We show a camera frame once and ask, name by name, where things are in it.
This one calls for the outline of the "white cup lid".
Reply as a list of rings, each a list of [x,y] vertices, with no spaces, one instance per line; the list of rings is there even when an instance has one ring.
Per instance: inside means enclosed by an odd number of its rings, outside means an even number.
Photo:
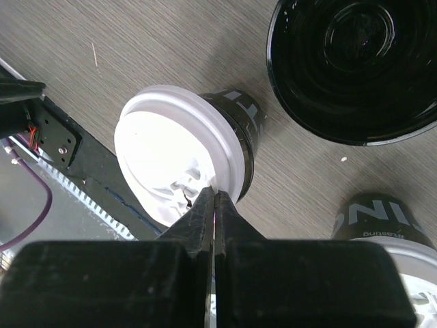
[[[388,236],[359,238],[377,243],[396,264],[410,302],[417,316],[417,327],[436,326],[436,248],[432,243],[419,243]]]
[[[242,193],[245,165],[237,134],[213,105],[181,87],[153,85],[131,98],[114,146],[130,190],[166,227],[205,187],[228,192],[233,202]]]

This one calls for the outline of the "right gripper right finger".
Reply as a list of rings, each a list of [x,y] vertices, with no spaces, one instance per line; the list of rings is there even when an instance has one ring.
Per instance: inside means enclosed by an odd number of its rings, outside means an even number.
[[[397,268],[380,245],[274,240],[215,197],[219,327],[414,327]]]

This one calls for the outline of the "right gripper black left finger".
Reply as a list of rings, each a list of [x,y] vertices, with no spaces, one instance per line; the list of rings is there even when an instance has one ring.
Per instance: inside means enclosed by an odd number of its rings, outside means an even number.
[[[2,327],[208,327],[214,192],[153,241],[40,241],[1,283]]]

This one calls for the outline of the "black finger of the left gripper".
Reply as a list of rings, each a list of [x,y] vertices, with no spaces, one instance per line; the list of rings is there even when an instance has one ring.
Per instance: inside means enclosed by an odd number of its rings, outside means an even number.
[[[1,65],[1,136],[23,133],[33,119],[31,101],[41,97],[46,85],[18,79]]]

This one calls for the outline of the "black paper coffee cup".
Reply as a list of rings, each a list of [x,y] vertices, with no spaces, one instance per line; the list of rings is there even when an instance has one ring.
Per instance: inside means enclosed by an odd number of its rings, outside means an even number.
[[[254,177],[255,157],[264,133],[266,114],[254,97],[241,89],[203,93],[200,97],[227,120],[240,142],[244,158],[244,180],[238,195],[238,200],[241,200]]]

